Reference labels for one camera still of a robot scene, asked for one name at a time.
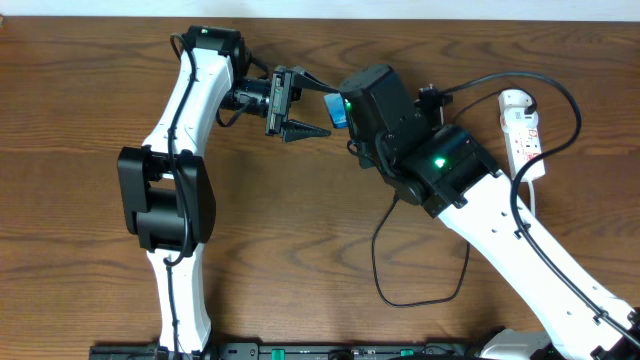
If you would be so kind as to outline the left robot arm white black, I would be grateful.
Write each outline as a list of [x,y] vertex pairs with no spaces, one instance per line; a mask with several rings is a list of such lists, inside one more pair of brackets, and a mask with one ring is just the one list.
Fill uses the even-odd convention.
[[180,61],[175,87],[143,144],[120,151],[117,172],[126,227],[157,281],[162,330],[152,356],[203,359],[212,331],[203,253],[216,218],[204,161],[210,132],[250,114],[284,142],[328,137],[330,131],[290,118],[289,110],[305,89],[335,89],[300,66],[268,69],[237,30],[192,25],[171,34],[170,44]]

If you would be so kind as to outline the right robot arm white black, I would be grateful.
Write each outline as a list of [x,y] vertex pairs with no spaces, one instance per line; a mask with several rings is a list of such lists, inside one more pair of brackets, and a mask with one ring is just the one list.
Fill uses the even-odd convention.
[[340,85],[349,151],[397,200],[422,207],[475,247],[526,302],[539,333],[505,329],[482,359],[635,359],[639,312],[598,283],[536,219],[509,177],[463,128],[443,121],[450,90],[412,99],[398,74],[372,65]]

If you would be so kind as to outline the Samsung Galaxy smartphone blue screen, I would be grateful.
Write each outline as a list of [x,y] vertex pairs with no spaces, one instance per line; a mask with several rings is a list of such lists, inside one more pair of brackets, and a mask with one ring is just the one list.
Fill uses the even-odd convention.
[[339,93],[330,93],[324,96],[324,103],[332,125],[336,129],[348,127],[344,100]]

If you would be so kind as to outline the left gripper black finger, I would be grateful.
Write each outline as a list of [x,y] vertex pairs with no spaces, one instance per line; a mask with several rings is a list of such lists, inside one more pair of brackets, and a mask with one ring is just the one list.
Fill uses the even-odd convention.
[[300,89],[308,89],[323,93],[338,93],[339,90],[317,79],[310,72],[300,66],[292,68],[292,85]]
[[323,129],[295,119],[289,119],[285,121],[281,125],[280,130],[280,136],[284,143],[290,143],[314,137],[329,137],[331,135],[330,130]]

